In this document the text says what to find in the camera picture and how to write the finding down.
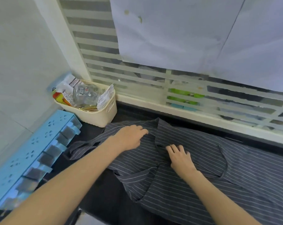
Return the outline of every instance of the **dark gray fabric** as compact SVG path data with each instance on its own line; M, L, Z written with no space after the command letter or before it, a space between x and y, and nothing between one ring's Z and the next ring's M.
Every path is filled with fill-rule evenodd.
M283 157L221 137L172 127L161 119L111 123L95 139L70 146L71 159L82 157L127 125L141 125L149 134L108 168L144 208L184 225L214 224L196 194L170 167L165 147L182 144L197 170L260 223L283 224Z

